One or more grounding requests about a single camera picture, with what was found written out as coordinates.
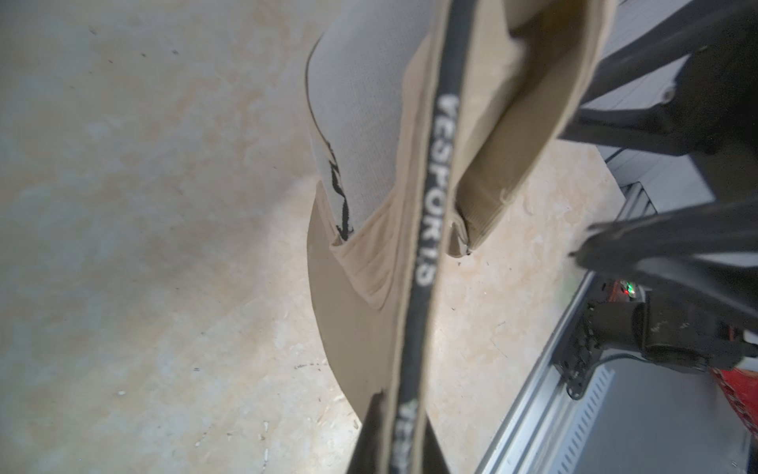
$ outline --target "white fabric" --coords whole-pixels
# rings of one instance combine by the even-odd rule
[[[395,181],[400,90],[406,65],[428,31],[434,0],[358,0],[319,40],[308,65],[311,110],[339,167],[357,231]],[[314,147],[334,221],[343,222],[329,157]]]

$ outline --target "black stripe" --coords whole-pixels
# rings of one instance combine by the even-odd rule
[[[604,159],[603,161],[607,165],[612,159],[614,159],[616,156],[618,156],[619,153],[624,152],[624,151],[626,151],[626,148],[619,148],[611,156],[609,156],[608,158]]]
[[[459,113],[456,113],[455,117],[450,117],[444,114],[444,110],[439,107],[440,101],[445,98],[454,97],[458,104],[460,102],[460,94],[463,84],[463,74],[465,70],[466,54],[468,52],[468,41],[471,35],[471,27],[474,19],[474,9],[476,1],[474,0],[453,0],[450,5],[447,18],[447,28],[445,32],[445,38],[443,43],[442,55],[440,58],[440,69],[437,83],[437,90],[434,94],[434,103],[431,113],[431,123],[429,131],[429,142],[426,155],[421,159],[426,171],[426,178],[424,181],[424,192],[421,196],[421,219],[428,217],[428,209],[424,206],[425,200],[430,196],[430,192],[435,193],[435,196],[440,196],[439,203],[441,203],[443,209],[447,209],[447,201],[449,200],[449,188],[444,186],[444,189],[440,186],[440,182],[437,174],[432,174],[430,170],[431,156],[434,151],[435,144],[439,145],[439,137],[435,137],[435,119],[444,118],[445,120],[452,119],[457,128],[457,121]],[[449,144],[454,144],[455,135],[449,138]],[[446,163],[442,164],[439,161],[434,162],[434,166],[446,166],[446,170],[449,173],[450,160],[452,160],[452,153]],[[444,218],[444,215],[436,215],[437,217]],[[423,256],[421,250],[425,249],[435,250],[436,255],[432,258]],[[424,223],[423,221],[418,223],[418,240],[416,244],[416,263],[413,270],[413,281],[409,294],[408,310],[405,317],[405,327],[403,329],[402,336],[402,356],[399,367],[399,387],[397,391],[397,406],[395,408],[395,422],[392,430],[392,445],[390,447],[390,471],[392,473],[401,474],[409,469],[409,463],[411,459],[411,451],[402,452],[399,454],[397,448],[402,446],[402,443],[409,442],[409,439],[413,439],[413,433],[418,429],[418,411],[423,410],[423,407],[418,405],[418,395],[421,388],[421,373],[423,370],[423,356],[424,356],[424,343],[426,339],[426,329],[428,323],[428,316],[431,307],[431,296],[436,277],[431,277],[431,282],[427,280],[426,284],[419,284],[418,272],[422,270],[423,265],[434,265],[435,271],[432,275],[436,274],[436,267],[440,261],[440,256],[443,254],[441,248],[441,242],[438,239],[430,239],[424,237]],[[415,413],[413,416],[409,416],[409,407],[415,406]],[[408,430],[409,423],[412,422],[412,430]],[[413,447],[412,450],[420,449],[420,447]]]

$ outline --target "red object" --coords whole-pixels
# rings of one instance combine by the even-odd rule
[[[713,369],[731,408],[754,437],[758,438],[758,372]]]

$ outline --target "beige cloth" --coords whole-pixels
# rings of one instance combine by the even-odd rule
[[[480,0],[475,14],[449,176],[451,188],[457,185],[455,207],[473,248],[492,230],[540,153],[575,110],[615,5],[612,0],[560,0],[532,21],[526,18],[514,39],[507,8],[527,3],[509,1],[504,8],[500,0]],[[449,2],[441,5],[446,14]],[[321,339],[340,387],[361,417],[372,394],[398,383],[395,371],[415,264],[445,14],[437,16],[406,68],[396,182],[387,200],[344,243],[319,187],[309,226],[309,280]],[[310,131],[315,143],[328,148],[317,124]],[[452,201],[442,230],[455,221]],[[391,389],[387,395],[388,413],[394,413],[396,393]],[[424,420],[421,410],[417,426]],[[417,436],[422,432],[415,430]],[[381,459],[386,458],[384,451]]]

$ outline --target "black wire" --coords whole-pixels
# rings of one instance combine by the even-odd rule
[[[619,155],[619,153],[621,153],[621,152],[623,152],[623,151],[625,151],[625,150],[626,150],[626,148],[619,148],[619,149],[617,149],[617,150],[616,150],[616,151],[615,151],[615,152],[614,152],[614,153],[613,153],[611,156],[609,156],[608,158],[604,159],[603,161],[604,161],[604,162],[606,163],[606,165],[607,165],[607,164],[608,164],[608,162],[610,162],[612,159],[614,159],[616,156],[618,156],[618,155]]]
[[[638,362],[644,362],[646,364],[652,364],[652,362],[647,359],[642,359],[640,357],[632,356],[631,354],[627,354],[627,353],[620,353],[620,354],[613,354],[612,356],[607,356],[605,359],[598,360],[597,362],[592,364],[585,373],[590,374],[590,377],[591,377],[592,374],[595,373],[595,369],[600,367],[602,364],[606,364],[609,362],[613,362],[614,360],[621,360],[621,359],[631,359],[631,360],[636,360]],[[581,397],[574,397],[569,391],[568,385],[566,385],[566,393],[571,397],[572,400],[579,400],[581,398]]]

